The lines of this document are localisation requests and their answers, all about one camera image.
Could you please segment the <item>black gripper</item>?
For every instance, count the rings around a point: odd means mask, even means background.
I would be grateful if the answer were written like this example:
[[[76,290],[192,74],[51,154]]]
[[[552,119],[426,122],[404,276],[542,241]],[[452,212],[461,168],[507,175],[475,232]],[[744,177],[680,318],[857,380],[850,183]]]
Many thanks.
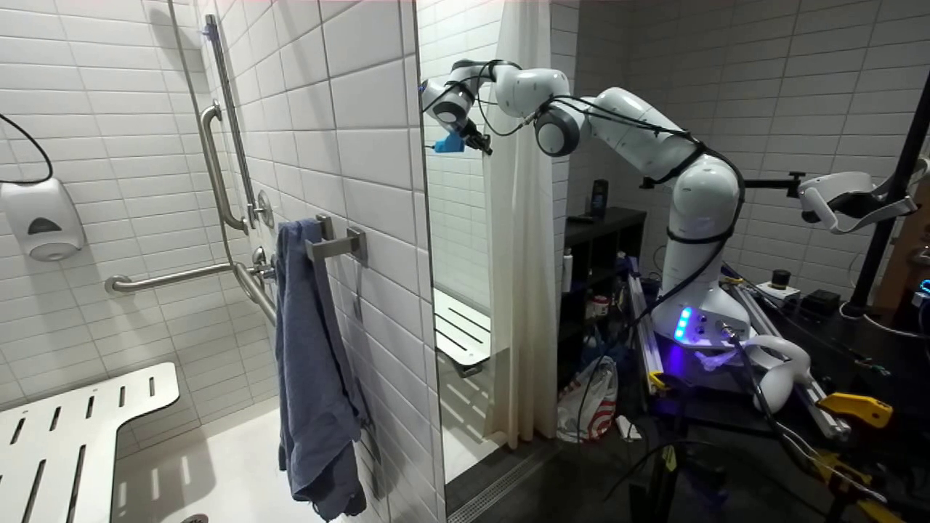
[[[423,82],[423,111],[443,129],[465,130],[471,125],[475,87],[465,82]]]

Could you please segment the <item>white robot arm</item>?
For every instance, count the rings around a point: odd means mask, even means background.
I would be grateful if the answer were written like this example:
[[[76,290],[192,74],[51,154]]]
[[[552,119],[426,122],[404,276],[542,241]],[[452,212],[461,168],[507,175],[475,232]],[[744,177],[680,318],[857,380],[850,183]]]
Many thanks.
[[[522,129],[536,129],[542,154],[571,158],[586,138],[597,138],[647,188],[670,188],[661,293],[647,308],[661,338],[700,342],[711,318],[744,318],[718,287],[724,247],[744,204],[744,177],[724,154],[626,87],[581,97],[562,69],[503,59],[464,59],[443,82],[426,78],[423,114],[465,149],[491,154],[498,130],[471,119],[484,91]]]

